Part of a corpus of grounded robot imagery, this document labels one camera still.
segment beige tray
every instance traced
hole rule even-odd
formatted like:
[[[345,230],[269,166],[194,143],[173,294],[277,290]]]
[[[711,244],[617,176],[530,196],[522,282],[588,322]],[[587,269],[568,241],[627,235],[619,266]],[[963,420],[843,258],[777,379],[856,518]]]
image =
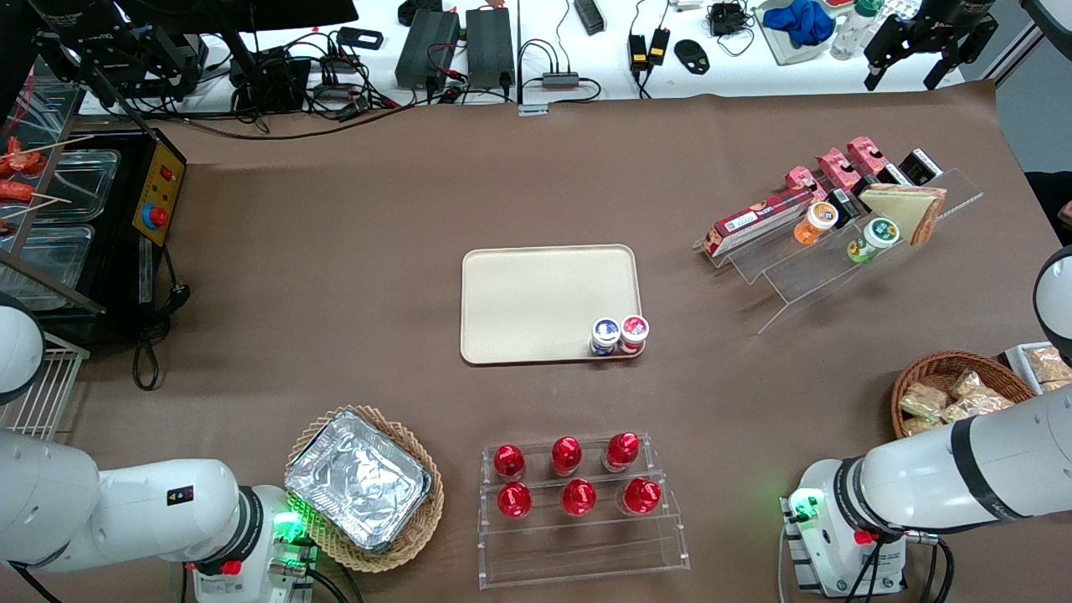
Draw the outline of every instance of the beige tray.
[[[461,352],[475,365],[632,357],[589,350],[597,320],[629,314],[640,314],[640,289],[624,245],[477,249],[462,260]]]

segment wicker basket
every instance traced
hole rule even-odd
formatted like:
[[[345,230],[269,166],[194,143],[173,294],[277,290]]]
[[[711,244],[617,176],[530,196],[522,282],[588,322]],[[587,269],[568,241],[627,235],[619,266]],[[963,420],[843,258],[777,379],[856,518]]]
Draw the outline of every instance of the wicker basket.
[[[949,394],[953,384],[956,383],[956,379],[966,370],[978,372],[987,387],[995,389],[1014,403],[1034,397],[1034,392],[1031,392],[1027,382],[996,361],[959,350],[934,352],[915,358],[912,364],[900,371],[897,381],[893,383],[890,407],[893,415],[893,430],[897,433],[897,438],[908,437],[905,420],[909,415],[900,410],[897,402],[905,395],[909,385],[920,382]]]
[[[336,527],[334,524],[322,517],[319,513],[293,494],[288,495],[291,508],[298,512],[306,530],[312,536],[313,541],[341,565],[358,572],[386,572],[412,560],[420,553],[420,549],[425,548],[428,541],[432,539],[432,533],[435,532],[435,527],[440,524],[440,518],[443,516],[443,476],[440,475],[440,470],[436,469],[432,457],[429,456],[425,446],[420,445],[420,442],[417,441],[413,432],[400,423],[388,422],[377,409],[372,407],[339,407],[334,411],[316,420],[315,423],[309,426],[309,429],[306,429],[301,433],[297,443],[294,444],[294,450],[291,452],[291,457],[286,462],[287,468],[291,467],[291,464],[294,462],[298,454],[304,450],[309,441],[316,436],[321,427],[334,418],[336,414],[344,410],[349,410],[371,423],[376,429],[379,429],[396,444],[410,453],[417,462],[425,466],[429,473],[432,474],[432,491],[429,492],[428,499],[410,517],[405,527],[402,528],[402,532],[391,543],[390,548],[382,555],[372,555],[354,546],[349,538]]]

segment red bottle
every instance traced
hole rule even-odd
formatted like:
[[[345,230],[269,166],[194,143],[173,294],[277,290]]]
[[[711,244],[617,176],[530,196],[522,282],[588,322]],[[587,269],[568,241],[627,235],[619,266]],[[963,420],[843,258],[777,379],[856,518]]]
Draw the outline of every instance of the red bottle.
[[[562,488],[562,510],[580,517],[596,506],[596,489],[584,480],[571,480]]]
[[[510,482],[498,490],[498,511],[510,519],[528,515],[533,508],[533,497],[521,482]]]
[[[651,480],[637,477],[624,488],[617,497],[617,508],[626,515],[646,515],[659,505],[662,488]]]
[[[495,473],[504,480],[521,480],[525,476],[525,455],[512,444],[498,446],[495,451]]]
[[[640,454],[640,438],[632,431],[619,433],[610,439],[604,451],[604,467],[611,473],[621,473],[629,468]]]
[[[551,446],[551,469],[563,477],[568,477],[577,471],[581,464],[581,444],[574,438],[560,438]]]

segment aluminum foil container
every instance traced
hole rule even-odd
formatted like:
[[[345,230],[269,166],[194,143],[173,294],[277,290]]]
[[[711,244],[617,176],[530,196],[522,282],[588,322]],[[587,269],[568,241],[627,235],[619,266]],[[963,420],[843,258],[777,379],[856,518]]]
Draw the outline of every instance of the aluminum foil container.
[[[432,488],[432,475],[351,411],[328,422],[295,459],[287,489],[369,553],[387,550]]]

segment water bottle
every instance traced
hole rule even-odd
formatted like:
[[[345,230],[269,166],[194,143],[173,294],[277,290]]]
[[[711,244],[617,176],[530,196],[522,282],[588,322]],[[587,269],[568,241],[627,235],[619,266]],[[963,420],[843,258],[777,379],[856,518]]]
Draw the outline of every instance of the water bottle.
[[[834,34],[834,44],[830,47],[831,56],[840,61],[851,59],[857,54],[864,34],[867,33],[867,28],[875,23],[881,10],[882,0],[857,0],[855,10],[849,13],[848,18]]]

